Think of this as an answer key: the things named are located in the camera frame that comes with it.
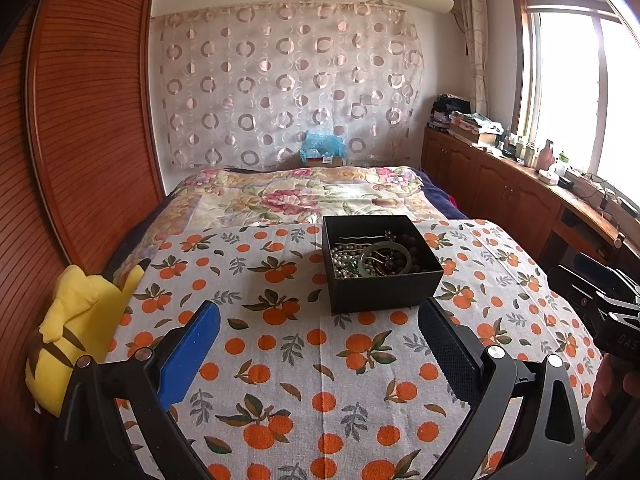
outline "wall covering with circle pattern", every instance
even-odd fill
[[[351,160],[408,160],[423,63],[401,7],[266,2],[154,20],[157,105],[180,167],[272,170],[298,156],[307,131],[339,136]]]

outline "bed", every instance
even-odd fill
[[[216,480],[422,478],[468,406],[416,308],[332,316],[319,249],[323,214],[406,214],[444,268],[436,298],[452,322],[519,359],[559,353],[584,415],[600,354],[578,316],[502,228],[447,219],[423,191],[410,168],[186,179],[120,269],[151,259],[108,360],[153,345],[213,300],[220,334],[170,413]],[[118,405],[143,468],[159,476],[130,406]],[[479,476],[497,466],[517,409]]]

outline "finger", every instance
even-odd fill
[[[596,418],[601,426],[608,423],[611,418],[611,406],[607,397],[604,396],[599,384],[595,384],[591,393],[591,414]]]
[[[611,386],[613,385],[613,368],[611,367],[610,354],[605,354],[600,362],[600,367],[596,374],[596,384],[600,385],[600,389],[604,396],[609,395]]]
[[[593,431],[593,433],[600,433],[602,430],[602,425],[598,422],[598,419],[593,416],[593,405],[591,400],[587,404],[587,410],[584,413],[584,423],[590,431]]]
[[[622,387],[630,396],[640,399],[640,372],[630,372],[625,375]]]

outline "blue gripper pad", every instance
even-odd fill
[[[204,301],[194,317],[160,370],[158,400],[165,411],[184,399],[220,332],[220,310],[212,301]]]

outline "blue plastic bag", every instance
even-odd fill
[[[347,147],[342,139],[336,137],[329,132],[307,132],[305,142],[300,148],[300,159],[306,164],[308,158],[316,158],[319,156],[344,156],[347,153]]]

